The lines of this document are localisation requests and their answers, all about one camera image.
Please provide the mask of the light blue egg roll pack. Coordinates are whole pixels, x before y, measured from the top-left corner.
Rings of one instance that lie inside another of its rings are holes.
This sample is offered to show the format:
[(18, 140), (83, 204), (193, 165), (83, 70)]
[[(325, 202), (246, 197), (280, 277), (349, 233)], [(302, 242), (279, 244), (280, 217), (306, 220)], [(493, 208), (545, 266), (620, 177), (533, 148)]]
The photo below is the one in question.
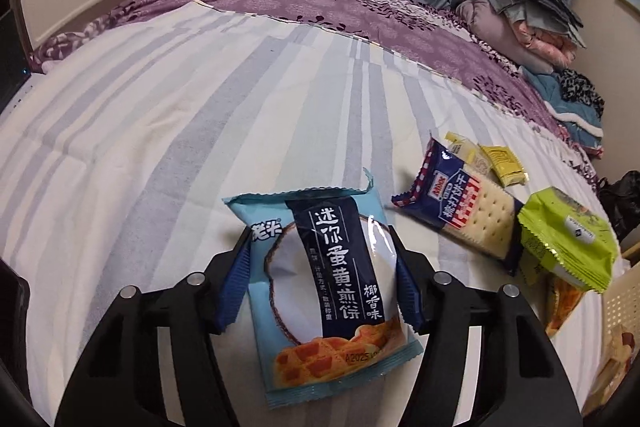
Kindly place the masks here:
[(422, 353), (400, 315), (398, 254), (372, 179), (224, 203), (250, 230), (247, 292), (269, 407), (333, 397)]

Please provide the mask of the pale yellow small snack packet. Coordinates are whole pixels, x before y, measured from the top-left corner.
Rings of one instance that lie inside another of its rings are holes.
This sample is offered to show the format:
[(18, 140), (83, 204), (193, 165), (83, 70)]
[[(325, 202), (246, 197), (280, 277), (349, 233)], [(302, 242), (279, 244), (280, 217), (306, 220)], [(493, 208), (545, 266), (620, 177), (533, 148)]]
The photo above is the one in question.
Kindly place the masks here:
[(491, 175), (491, 163), (480, 147), (465, 136), (448, 131), (448, 150), (483, 176)]

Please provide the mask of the navy soda cracker pack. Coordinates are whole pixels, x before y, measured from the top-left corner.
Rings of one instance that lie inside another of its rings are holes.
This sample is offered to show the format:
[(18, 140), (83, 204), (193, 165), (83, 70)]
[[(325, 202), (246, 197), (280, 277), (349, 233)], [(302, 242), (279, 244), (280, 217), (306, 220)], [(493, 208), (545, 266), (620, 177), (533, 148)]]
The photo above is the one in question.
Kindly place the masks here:
[(437, 140), (428, 141), (416, 179), (392, 204), (498, 260), (506, 273), (518, 271), (523, 203)]

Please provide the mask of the orange nut snack pack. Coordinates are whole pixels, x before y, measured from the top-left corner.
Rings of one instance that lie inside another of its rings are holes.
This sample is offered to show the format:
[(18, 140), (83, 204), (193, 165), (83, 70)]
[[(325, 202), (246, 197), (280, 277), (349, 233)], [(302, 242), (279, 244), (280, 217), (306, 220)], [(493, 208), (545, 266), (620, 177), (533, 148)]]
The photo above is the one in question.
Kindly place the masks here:
[(585, 291), (581, 291), (559, 277), (555, 275), (550, 277), (544, 319), (544, 329), (550, 338), (559, 332), (584, 295)]

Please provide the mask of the long green snack bag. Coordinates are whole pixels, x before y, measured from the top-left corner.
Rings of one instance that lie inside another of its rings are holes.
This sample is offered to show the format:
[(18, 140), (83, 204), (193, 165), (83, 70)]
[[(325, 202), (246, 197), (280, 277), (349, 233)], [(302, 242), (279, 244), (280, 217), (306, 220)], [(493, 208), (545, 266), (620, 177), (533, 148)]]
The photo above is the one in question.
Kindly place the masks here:
[(529, 196), (518, 223), (524, 249), (545, 270), (581, 291), (608, 289), (618, 254), (608, 221), (549, 186)]

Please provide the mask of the striped white grey blanket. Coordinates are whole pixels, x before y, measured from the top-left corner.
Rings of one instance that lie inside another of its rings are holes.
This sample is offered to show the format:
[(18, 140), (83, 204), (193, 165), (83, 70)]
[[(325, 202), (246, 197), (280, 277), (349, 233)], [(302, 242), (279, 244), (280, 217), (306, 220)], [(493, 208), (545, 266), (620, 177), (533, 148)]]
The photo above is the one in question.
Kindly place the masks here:
[(427, 142), (510, 147), (529, 180), (601, 205), (547, 131), (359, 39), (192, 2), (35, 75), (1, 117), (1, 256), (29, 283), (32, 404), (52, 421), (119, 289), (174, 285), (228, 251), (242, 193), (406, 191)]

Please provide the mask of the cream perforated plastic basket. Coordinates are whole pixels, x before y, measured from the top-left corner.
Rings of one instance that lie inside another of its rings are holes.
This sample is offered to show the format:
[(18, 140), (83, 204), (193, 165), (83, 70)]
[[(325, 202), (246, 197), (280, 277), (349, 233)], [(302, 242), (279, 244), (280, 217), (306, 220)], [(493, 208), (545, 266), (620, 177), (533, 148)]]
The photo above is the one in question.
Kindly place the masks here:
[(639, 405), (639, 263), (627, 268), (603, 295), (603, 353), (608, 335), (616, 324), (624, 324), (634, 334), (638, 353), (620, 387), (604, 407), (584, 419), (585, 426), (631, 426), (634, 408)]

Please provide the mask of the brown beige pastry snack pack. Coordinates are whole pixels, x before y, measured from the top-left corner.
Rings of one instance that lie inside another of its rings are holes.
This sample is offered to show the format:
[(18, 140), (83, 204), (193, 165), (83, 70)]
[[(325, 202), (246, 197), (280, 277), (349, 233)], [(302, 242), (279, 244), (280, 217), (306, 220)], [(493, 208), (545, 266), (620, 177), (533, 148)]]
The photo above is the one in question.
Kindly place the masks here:
[(582, 408), (582, 416), (604, 407), (629, 373), (631, 364), (638, 353), (634, 334), (624, 324), (616, 324), (608, 335), (603, 360), (596, 380)]

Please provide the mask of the black bag at bedside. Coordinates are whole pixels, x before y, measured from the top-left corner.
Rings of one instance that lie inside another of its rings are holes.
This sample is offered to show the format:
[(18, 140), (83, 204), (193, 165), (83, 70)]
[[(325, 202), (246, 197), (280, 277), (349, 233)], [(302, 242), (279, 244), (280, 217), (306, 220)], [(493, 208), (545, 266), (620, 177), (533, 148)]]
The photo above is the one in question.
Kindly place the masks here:
[(611, 221), (620, 243), (638, 227), (640, 221), (640, 172), (630, 170), (618, 181), (599, 180), (598, 199)]

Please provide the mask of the teal white fleece garment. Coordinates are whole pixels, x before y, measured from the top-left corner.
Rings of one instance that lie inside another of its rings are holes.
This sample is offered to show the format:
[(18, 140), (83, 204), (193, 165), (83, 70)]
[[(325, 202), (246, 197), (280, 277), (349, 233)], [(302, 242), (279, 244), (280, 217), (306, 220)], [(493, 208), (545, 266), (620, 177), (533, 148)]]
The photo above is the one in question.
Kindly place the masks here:
[(601, 155), (602, 118), (590, 106), (564, 101), (559, 83), (554, 77), (555, 72), (556, 70), (549, 75), (534, 74), (521, 67), (524, 78), (538, 92), (551, 116), (567, 130), (570, 139), (588, 150), (592, 156)]

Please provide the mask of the black white patterned cloth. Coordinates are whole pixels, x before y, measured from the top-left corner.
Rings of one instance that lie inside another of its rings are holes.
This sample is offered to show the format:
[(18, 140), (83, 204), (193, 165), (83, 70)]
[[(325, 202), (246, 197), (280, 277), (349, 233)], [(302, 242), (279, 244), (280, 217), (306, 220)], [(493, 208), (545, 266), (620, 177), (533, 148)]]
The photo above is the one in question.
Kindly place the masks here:
[(598, 93), (592, 82), (574, 69), (557, 70), (554, 73), (559, 83), (561, 96), (564, 101), (582, 103), (590, 106), (599, 118), (604, 113), (605, 101)]

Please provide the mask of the purple floral bed sheet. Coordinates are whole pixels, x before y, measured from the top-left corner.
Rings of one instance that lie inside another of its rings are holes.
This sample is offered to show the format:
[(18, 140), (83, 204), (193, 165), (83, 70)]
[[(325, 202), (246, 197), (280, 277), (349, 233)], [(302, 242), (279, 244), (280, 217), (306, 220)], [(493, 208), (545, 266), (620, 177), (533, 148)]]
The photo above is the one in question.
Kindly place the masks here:
[[(125, 0), (78, 31), (44, 40), (29, 54), (37, 72), (58, 64), (109, 29), (168, 13), (195, 0)], [(269, 15), (282, 22), (311, 24), (376, 43), (463, 84), (515, 116), (547, 129), (576, 152), (570, 167), (590, 185), (598, 175), (592, 156), (570, 139), (544, 106), (521, 67), (469, 31), (454, 10), (439, 10), (411, 0), (200, 0), (220, 10)]]

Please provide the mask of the lilac pillow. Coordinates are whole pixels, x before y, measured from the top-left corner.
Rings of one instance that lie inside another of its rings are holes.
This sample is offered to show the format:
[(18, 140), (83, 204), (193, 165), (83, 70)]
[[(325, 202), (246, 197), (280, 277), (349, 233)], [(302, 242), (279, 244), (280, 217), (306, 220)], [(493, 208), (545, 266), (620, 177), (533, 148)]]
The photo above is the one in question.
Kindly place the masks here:
[(495, 12), (488, 0), (464, 0), (454, 10), (469, 31), (485, 41), (518, 66), (524, 66), (534, 74), (549, 75), (550, 63), (524, 48), (514, 36), (509, 21)]

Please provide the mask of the pink folded quilt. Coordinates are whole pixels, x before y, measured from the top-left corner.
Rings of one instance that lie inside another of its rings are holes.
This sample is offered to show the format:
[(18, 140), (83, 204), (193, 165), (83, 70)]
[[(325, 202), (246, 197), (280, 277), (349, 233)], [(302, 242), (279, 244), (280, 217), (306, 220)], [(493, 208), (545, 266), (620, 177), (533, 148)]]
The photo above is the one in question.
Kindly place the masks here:
[(512, 22), (511, 29), (524, 48), (553, 66), (567, 68), (574, 62), (577, 46), (566, 35), (529, 26), (526, 20)]

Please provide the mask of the folded dark grey blanket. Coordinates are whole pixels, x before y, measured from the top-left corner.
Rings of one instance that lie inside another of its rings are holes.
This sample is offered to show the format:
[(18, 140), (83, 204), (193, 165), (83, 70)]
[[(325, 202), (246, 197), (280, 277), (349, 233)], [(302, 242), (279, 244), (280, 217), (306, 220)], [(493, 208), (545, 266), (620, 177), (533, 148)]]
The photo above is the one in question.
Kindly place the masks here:
[(579, 32), (584, 27), (580, 17), (565, 0), (488, 0), (498, 14), (510, 23), (524, 20), (529, 27), (538, 28), (566, 38), (576, 46), (586, 44)]

